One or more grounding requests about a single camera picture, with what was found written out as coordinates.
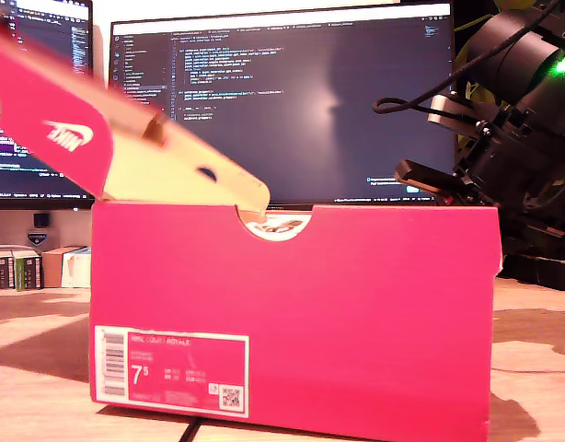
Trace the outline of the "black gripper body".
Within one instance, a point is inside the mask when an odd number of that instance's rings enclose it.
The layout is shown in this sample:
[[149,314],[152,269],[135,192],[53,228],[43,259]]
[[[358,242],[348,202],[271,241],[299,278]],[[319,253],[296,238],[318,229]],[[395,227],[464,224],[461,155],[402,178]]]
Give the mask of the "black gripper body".
[[541,205],[541,134],[495,133],[470,143],[447,174],[412,160],[397,165],[395,178],[438,194],[458,193],[465,205]]

